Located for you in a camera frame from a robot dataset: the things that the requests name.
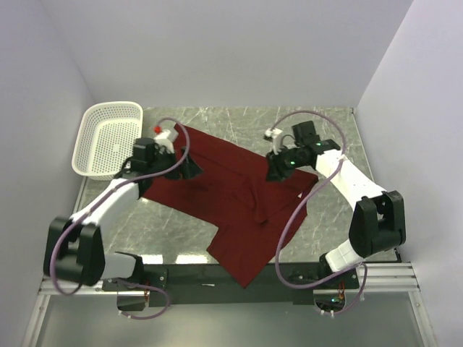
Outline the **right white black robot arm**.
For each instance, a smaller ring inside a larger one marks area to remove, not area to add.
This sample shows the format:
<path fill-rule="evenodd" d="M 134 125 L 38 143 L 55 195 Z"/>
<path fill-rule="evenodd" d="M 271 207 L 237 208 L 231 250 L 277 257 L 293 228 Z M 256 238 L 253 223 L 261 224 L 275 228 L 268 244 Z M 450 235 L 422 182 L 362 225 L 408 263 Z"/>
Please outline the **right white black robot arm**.
<path fill-rule="evenodd" d="M 352 208 L 348 239 L 319 259 L 318 275 L 338 273 L 382 251 L 406 241 L 404 199 L 397 191 L 386 191 L 370 180 L 333 140 L 322 140 L 314 123 L 292 127 L 294 144 L 283 144 L 280 129 L 265 130 L 271 142 L 267 154 L 267 181 L 288 179 L 297 168 L 309 166 L 325 176 Z"/>

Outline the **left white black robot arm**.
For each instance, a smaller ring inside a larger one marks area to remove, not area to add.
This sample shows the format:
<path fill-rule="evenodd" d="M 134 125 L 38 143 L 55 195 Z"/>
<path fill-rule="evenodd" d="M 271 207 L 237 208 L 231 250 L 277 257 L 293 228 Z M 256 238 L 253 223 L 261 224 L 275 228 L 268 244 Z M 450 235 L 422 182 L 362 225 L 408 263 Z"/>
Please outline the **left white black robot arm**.
<path fill-rule="evenodd" d="M 102 193 L 70 217 L 57 217 L 51 222 L 44 274 L 53 282 L 67 280 L 79 286 L 117 278 L 142 283 L 142 257 L 126 252 L 105 253 L 103 232 L 147 192 L 154 179 L 193 179 L 202 172 L 191 159 L 188 145 L 182 147 L 182 155 L 177 157 L 172 142 L 162 144 L 149 137 L 136 139 L 132 155 L 124 160 Z"/>

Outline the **dark red t-shirt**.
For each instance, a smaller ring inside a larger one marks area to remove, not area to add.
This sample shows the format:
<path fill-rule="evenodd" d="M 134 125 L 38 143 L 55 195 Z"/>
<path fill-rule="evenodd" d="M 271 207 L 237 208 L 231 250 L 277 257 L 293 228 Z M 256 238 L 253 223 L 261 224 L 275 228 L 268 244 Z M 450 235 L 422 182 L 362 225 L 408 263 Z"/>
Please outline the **dark red t-shirt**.
<path fill-rule="evenodd" d="M 193 128 L 187 132 L 174 144 L 190 141 L 190 156 L 203 173 L 188 180 L 160 177 L 144 197 L 217 226 L 207 251 L 245 288 L 274 257 L 286 222 L 318 177 L 295 171 L 283 182 L 268 182 L 262 155 Z"/>

